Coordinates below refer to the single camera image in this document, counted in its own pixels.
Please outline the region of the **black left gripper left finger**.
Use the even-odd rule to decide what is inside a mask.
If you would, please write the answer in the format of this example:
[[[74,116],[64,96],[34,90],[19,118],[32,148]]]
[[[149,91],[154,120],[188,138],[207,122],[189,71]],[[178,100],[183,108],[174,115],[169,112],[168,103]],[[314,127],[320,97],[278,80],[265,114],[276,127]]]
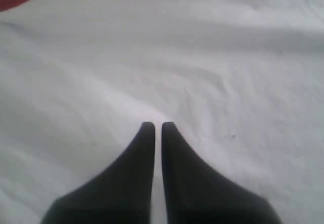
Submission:
[[[155,126],[141,124],[121,155],[98,176],[56,199],[42,223],[149,223]]]

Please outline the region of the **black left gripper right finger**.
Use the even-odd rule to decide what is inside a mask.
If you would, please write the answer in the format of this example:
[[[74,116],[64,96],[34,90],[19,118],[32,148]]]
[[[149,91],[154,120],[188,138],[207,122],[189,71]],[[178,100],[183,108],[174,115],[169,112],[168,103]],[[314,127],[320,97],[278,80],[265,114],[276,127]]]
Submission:
[[[205,163],[172,122],[161,127],[168,223],[281,223],[263,197]]]

